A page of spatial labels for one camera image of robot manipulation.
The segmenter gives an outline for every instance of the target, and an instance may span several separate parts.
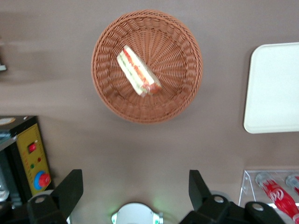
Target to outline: coca-cola bottle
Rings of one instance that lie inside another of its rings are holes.
[[[299,194],[299,174],[289,175],[285,180],[286,185],[293,188]]]
[[[299,209],[294,199],[275,181],[269,173],[259,173],[256,176],[256,183],[264,190],[269,199],[291,217],[295,224],[299,224]]]

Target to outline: screw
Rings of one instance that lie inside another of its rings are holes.
[[[218,202],[218,203],[223,203],[223,202],[224,202],[223,198],[220,197],[220,196],[216,196],[216,197],[214,197],[214,200],[215,200],[216,202]]]
[[[38,197],[38,198],[36,199],[36,203],[41,203],[41,202],[43,202],[44,200],[45,200],[44,197]]]
[[[260,204],[254,203],[252,207],[257,211],[263,211],[263,207]]]

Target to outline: red button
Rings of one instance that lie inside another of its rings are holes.
[[[31,145],[28,146],[28,150],[30,153],[36,150],[36,144],[32,143]]]
[[[50,174],[42,174],[41,177],[38,180],[38,185],[43,187],[47,187],[50,183]]]

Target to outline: round woven basket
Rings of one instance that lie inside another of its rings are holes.
[[[117,62],[128,45],[160,80],[162,90],[139,96]],[[180,114],[194,99],[202,75],[199,46],[190,30],[160,11],[125,14],[99,37],[92,57],[94,86],[104,103],[124,119],[149,124]]]

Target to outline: white round device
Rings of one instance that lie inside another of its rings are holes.
[[[163,224],[162,213],[154,213],[148,206],[129,203],[112,215],[113,224]]]

